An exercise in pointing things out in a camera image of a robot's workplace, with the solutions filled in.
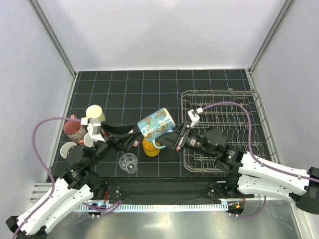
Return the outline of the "blue butterfly mug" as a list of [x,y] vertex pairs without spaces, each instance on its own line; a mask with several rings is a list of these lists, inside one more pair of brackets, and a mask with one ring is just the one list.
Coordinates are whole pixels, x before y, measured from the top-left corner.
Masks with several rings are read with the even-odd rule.
[[137,123],[139,130],[146,139],[157,149],[165,148],[164,145],[158,145],[156,139],[166,133],[173,132],[175,122],[166,108],[161,108],[155,113],[145,117]]

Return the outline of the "yellow mug black handle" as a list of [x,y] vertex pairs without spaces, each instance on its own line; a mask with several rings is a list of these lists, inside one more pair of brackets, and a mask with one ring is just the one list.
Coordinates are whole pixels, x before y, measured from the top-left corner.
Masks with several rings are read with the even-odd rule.
[[144,153],[149,157],[158,156],[160,153],[160,149],[156,148],[152,142],[148,142],[145,138],[142,142]]

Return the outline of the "brown floral mug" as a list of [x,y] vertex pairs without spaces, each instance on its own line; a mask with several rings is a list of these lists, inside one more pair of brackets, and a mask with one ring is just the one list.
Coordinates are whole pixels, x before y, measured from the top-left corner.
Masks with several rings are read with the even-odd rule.
[[96,140],[92,139],[89,133],[86,133],[84,138],[79,140],[78,144],[85,147],[92,147],[95,142]]

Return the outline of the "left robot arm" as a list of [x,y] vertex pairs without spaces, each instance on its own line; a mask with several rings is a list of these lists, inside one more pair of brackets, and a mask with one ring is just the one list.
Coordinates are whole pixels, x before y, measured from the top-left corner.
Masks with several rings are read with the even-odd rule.
[[24,214],[7,219],[13,238],[44,239],[78,205],[102,198],[107,184],[93,168],[111,151],[128,152],[140,135],[136,124],[103,124],[93,146],[72,147],[66,157],[66,172],[52,182],[51,189]]

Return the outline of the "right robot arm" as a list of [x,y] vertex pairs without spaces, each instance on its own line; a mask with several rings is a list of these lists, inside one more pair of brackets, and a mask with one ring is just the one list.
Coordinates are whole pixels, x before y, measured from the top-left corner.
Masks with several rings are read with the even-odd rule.
[[228,173],[226,185],[242,195],[263,195],[293,202],[298,209],[319,213],[319,170],[287,167],[228,144],[227,136],[211,127],[204,135],[187,124],[154,140],[176,151],[189,149],[215,159]]

